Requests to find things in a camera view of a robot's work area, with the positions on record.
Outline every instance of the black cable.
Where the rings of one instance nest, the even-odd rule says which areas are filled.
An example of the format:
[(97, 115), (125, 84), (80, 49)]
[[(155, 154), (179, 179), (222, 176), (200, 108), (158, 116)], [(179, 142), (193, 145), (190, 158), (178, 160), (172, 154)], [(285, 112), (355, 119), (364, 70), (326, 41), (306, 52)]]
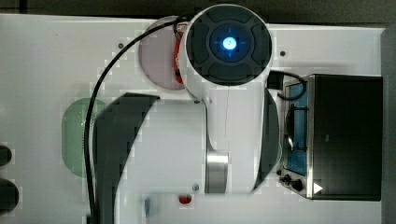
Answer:
[(300, 97), (302, 97), (305, 92), (306, 92), (306, 81), (300, 77), (299, 75), (293, 74), (293, 73), (289, 73), (289, 72), (283, 72), (283, 71), (276, 71), (276, 70), (271, 70), (270, 72), (271, 75), (280, 75), (280, 76), (287, 76), (287, 77), (294, 77), (297, 78), (302, 84), (303, 84), (303, 90), (296, 96), (291, 96), (291, 97), (287, 97), (281, 93), (278, 93), (277, 96), (279, 96), (280, 99), (286, 100), (286, 101), (293, 101), (293, 100), (297, 100)]
[(99, 92), (99, 88), (105, 79), (107, 73), (110, 71), (111, 67), (116, 63), (116, 61), (131, 47), (133, 46), (136, 42), (140, 41), (144, 37), (161, 30), (164, 27), (177, 24), (177, 21), (169, 21), (166, 22), (162, 25), (156, 26), (142, 35), (138, 36), (135, 38), (133, 41), (131, 41), (127, 46), (125, 46), (117, 55), (116, 57), (111, 60), (111, 62), (108, 64), (106, 67), (105, 71), (102, 73), (102, 75), (99, 77), (98, 81), (96, 82), (95, 88), (93, 89), (90, 104), (88, 106), (88, 111), (87, 111), (87, 117), (85, 118), (85, 126), (84, 126), (84, 157), (85, 157), (85, 171), (87, 173), (87, 182), (88, 182), (88, 196), (90, 200), (90, 208), (91, 208), (91, 224), (98, 224), (99, 223), (99, 217), (97, 216), (97, 200), (94, 198), (94, 192), (93, 192), (93, 180), (92, 180), (92, 169), (91, 169), (91, 159), (90, 159), (90, 150), (89, 150), (89, 136), (90, 136), (90, 123), (91, 123), (91, 118), (92, 118), (92, 111), (93, 111), (93, 105), (97, 96), (97, 93)]

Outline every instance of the black panel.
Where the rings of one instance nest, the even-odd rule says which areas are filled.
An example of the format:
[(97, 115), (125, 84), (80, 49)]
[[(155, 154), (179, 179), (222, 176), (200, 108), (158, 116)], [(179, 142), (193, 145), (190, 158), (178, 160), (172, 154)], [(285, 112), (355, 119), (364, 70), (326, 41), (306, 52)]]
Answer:
[(265, 89), (264, 93), (264, 110), (262, 112), (264, 114), (262, 124), (262, 154), (260, 156), (259, 172), (257, 173), (254, 189), (268, 176), (272, 168), (276, 165), (278, 156), (279, 119), (276, 103), (267, 89)]
[(314, 199), (380, 200), (382, 78), (316, 75), (314, 120)]
[(205, 45), (205, 39), (207, 32), (209, 31), (209, 27), (203, 23), (197, 23), (191, 30), (193, 35), (192, 41), (196, 43), (195, 45), (189, 45), (192, 46), (192, 50), (190, 51), (192, 53), (191, 57), (194, 58), (195, 63), (203, 63), (209, 56)]
[(207, 17), (213, 22), (239, 21), (247, 22), (253, 15), (241, 7), (213, 7), (207, 12)]
[(97, 117), (93, 161), (100, 223), (114, 223), (114, 203), (134, 139), (157, 96), (125, 93)]
[(251, 74), (250, 68), (245, 64), (237, 66), (225, 66), (223, 64), (215, 63), (209, 69), (209, 77), (217, 82), (231, 82), (231, 81), (246, 81), (248, 82), (249, 75)]
[(255, 40), (256, 48), (254, 48), (251, 58), (262, 68), (265, 68), (270, 61), (272, 42), (271, 36), (264, 25), (255, 25), (251, 28)]

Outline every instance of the black circular object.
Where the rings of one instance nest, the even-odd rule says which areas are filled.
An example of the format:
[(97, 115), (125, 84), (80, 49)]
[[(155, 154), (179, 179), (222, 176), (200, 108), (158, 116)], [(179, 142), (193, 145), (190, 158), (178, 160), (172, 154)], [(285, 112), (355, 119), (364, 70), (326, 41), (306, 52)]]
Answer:
[(9, 147), (0, 146), (0, 166), (6, 165), (11, 161), (12, 152)]
[(14, 210), (19, 200), (17, 187), (11, 181), (0, 178), (0, 216)]
[(303, 182), (301, 181), (301, 179), (296, 179), (291, 181), (291, 186), (297, 190), (297, 191), (301, 191), (303, 189)]
[[(227, 37), (235, 41), (230, 47), (223, 44)], [(256, 78), (272, 54), (271, 36), (262, 20), (232, 5), (212, 7), (196, 18), (186, 43), (195, 71), (223, 86), (242, 85)]]

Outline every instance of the blue component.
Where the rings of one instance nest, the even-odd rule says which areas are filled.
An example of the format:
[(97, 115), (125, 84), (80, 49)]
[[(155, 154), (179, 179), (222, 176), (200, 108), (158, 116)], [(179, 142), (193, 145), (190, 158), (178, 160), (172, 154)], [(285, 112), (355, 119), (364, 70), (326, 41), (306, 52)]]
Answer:
[(223, 47), (225, 49), (229, 49), (229, 50), (235, 49), (236, 48), (236, 40), (235, 40), (235, 38), (230, 37), (230, 36), (226, 37), (223, 40)]
[[(298, 83), (290, 86), (290, 96), (295, 96), (303, 90), (303, 84)], [(308, 90), (304, 95), (294, 101), (290, 101), (290, 105), (294, 104), (298, 107), (308, 106)], [(295, 147), (306, 147), (306, 111), (294, 111), (294, 139)], [(306, 151), (294, 150), (288, 152), (287, 169), (295, 173), (306, 175)]]

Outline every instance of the electronic device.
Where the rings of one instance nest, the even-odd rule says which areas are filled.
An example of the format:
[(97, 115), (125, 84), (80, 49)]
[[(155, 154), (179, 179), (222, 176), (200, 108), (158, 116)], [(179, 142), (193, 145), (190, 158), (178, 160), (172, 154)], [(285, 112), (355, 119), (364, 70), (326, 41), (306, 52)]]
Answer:
[[(382, 77), (312, 75), (285, 103), (279, 181), (308, 199), (381, 199)], [(285, 84), (286, 95), (302, 83)]]
[(189, 22), (179, 47), (190, 100), (126, 93), (96, 119), (96, 222), (143, 222), (150, 194), (181, 195), (180, 202), (194, 193), (248, 194), (276, 163), (278, 148), (262, 147), (274, 55), (265, 22), (244, 7), (209, 7)]

